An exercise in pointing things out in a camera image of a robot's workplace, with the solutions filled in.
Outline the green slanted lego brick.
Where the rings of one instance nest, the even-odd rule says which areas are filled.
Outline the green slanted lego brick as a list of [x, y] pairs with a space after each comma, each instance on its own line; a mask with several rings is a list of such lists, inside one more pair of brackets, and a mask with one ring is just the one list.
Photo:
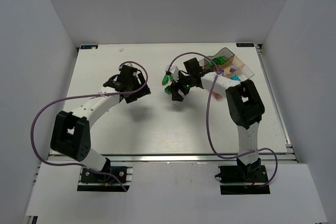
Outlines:
[[162, 79], [162, 85], [165, 86], [169, 82], [170, 78], [168, 75], [165, 75]]

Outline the cyan 2x4 lego brick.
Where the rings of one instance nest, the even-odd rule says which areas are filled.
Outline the cyan 2x4 lego brick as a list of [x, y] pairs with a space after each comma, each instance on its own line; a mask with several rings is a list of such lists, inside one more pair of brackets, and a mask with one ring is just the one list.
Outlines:
[[231, 76], [230, 79], [241, 82], [241, 79], [237, 75]]

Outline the red 2x3 lego brick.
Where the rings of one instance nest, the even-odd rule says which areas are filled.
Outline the red 2x3 lego brick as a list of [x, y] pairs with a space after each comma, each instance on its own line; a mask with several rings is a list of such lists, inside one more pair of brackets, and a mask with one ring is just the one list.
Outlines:
[[216, 99], [220, 99], [222, 98], [222, 95], [216, 93], [216, 92], [213, 92], [212, 95], [216, 98]]

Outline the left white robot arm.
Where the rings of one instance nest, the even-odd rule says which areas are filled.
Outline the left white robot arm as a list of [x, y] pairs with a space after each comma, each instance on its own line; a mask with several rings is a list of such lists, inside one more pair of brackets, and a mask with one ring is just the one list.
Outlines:
[[126, 61], [119, 73], [105, 82], [96, 97], [70, 111], [56, 115], [50, 148], [99, 174], [110, 172], [110, 160], [91, 147], [91, 127], [122, 101], [131, 103], [151, 93], [135, 62]]

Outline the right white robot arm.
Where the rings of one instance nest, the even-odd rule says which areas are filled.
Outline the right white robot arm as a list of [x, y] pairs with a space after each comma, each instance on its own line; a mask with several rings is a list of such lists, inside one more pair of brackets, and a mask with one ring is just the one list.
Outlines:
[[182, 102], [193, 87], [225, 97], [229, 115], [238, 129], [237, 163], [244, 167], [259, 165], [257, 135], [265, 107], [254, 83], [249, 79], [236, 81], [224, 77], [217, 66], [204, 69], [196, 58], [184, 62], [184, 66], [187, 74], [177, 66], [166, 68], [166, 74], [172, 77], [169, 86], [172, 100]]

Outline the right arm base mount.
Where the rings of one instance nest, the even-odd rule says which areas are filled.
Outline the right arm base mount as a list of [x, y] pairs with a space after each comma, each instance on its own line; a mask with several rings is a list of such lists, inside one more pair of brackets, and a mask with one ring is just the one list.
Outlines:
[[269, 195], [268, 175], [261, 159], [245, 165], [237, 159], [236, 165], [218, 167], [214, 177], [220, 183], [221, 195]]

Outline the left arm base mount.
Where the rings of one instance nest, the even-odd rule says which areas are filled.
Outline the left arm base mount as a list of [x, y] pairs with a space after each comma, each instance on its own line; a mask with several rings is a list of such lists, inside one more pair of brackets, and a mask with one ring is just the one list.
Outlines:
[[129, 164], [111, 164], [106, 175], [82, 168], [78, 179], [77, 191], [125, 193], [132, 182], [133, 166]]

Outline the purple studded lego cube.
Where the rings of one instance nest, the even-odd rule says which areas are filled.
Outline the purple studded lego cube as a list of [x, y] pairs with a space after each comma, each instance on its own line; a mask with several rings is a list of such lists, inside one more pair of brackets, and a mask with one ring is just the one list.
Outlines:
[[235, 72], [236, 70], [237, 70], [237, 67], [236, 67], [236, 66], [231, 66], [229, 71], [230, 71], [230, 72]]

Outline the green small lego cube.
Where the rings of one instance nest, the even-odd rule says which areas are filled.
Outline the green small lego cube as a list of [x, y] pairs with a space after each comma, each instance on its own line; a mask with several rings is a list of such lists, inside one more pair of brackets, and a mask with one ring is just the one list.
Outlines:
[[164, 89], [165, 93], [167, 94], [171, 94], [171, 89], [170, 89], [170, 86], [167, 86], [165, 89]]

